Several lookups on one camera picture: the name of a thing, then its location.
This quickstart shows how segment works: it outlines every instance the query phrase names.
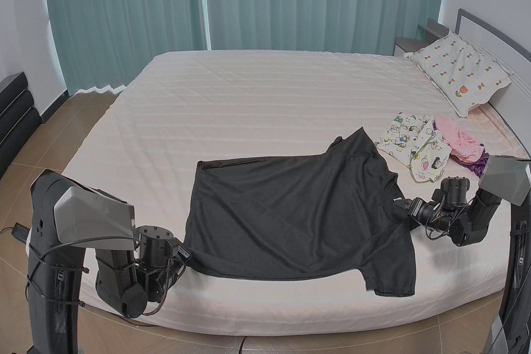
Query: white patterned clothing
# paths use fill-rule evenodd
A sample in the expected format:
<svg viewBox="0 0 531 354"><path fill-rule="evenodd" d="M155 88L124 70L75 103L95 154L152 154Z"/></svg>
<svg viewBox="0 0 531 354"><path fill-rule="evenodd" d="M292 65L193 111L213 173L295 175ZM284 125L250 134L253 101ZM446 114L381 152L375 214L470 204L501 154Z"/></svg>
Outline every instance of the white patterned clothing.
<svg viewBox="0 0 531 354"><path fill-rule="evenodd" d="M452 150L442 133L433 129L434 120L431 115L401 112L374 143L407 166L417 183L435 182L444 172Z"/></svg>

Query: tile floor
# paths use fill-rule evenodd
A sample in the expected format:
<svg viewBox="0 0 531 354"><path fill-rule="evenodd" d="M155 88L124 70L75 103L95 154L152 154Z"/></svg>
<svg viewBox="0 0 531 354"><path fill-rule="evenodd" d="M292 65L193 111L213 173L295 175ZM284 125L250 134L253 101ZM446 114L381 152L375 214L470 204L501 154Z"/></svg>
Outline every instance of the tile floor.
<svg viewBox="0 0 531 354"><path fill-rule="evenodd" d="M44 168L63 171L93 125L116 99L78 94L40 126L0 180L0 228L31 225L29 187ZM0 236L0 354L23 354L31 345L24 298L28 260L9 232ZM367 332L291 337L248 337L247 354L459 354L479 353L501 293L403 326ZM79 343L85 354L236 354L242 337L203 335L161 327L135 327L105 311L80 308Z"/></svg>

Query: bed sheet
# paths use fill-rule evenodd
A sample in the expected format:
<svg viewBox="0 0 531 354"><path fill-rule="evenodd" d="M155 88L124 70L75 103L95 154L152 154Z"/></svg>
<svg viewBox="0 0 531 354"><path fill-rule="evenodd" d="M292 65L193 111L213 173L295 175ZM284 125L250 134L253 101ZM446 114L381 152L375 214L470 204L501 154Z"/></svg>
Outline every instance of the bed sheet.
<svg viewBox="0 0 531 354"><path fill-rule="evenodd" d="M324 152L363 126L375 140L398 112L442 113L474 132L492 154L525 155L488 105L458 118L406 58L300 51L192 51L155 57L94 126L64 175L135 206L136 225L159 225L183 240L200 160ZM382 155L407 197L431 197L409 170ZM443 177L478 178L449 161ZM458 248L412 232L416 293L378 297L357 270L305 281L215 278L188 269L147 323L232 335L348 332L433 316L502 289L509 248L509 204L480 244ZM95 291L87 250L80 298L111 311Z"/></svg>

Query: pillow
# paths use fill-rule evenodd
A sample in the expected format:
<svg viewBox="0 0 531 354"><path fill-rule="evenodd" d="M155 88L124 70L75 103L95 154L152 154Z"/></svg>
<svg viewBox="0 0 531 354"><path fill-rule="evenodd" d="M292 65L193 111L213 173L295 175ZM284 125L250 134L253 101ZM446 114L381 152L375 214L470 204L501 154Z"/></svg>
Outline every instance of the pillow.
<svg viewBox="0 0 531 354"><path fill-rule="evenodd" d="M449 32L443 39L415 53L405 53L450 102L457 115L487 103L496 90L511 83L503 68Z"/></svg>

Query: nightstand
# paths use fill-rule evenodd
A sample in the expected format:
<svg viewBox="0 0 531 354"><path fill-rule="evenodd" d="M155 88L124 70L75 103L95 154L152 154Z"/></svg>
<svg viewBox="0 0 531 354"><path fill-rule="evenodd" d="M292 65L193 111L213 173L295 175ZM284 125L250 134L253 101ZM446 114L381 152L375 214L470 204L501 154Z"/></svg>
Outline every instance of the nightstand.
<svg viewBox="0 0 531 354"><path fill-rule="evenodd" d="M427 45L435 42L438 39L446 37L449 28L444 25L435 22L433 19L428 18L426 25L419 25L420 29L424 30L424 39L406 39L404 37L395 38L395 53L393 56L402 56L406 52L416 52L423 49Z"/></svg>

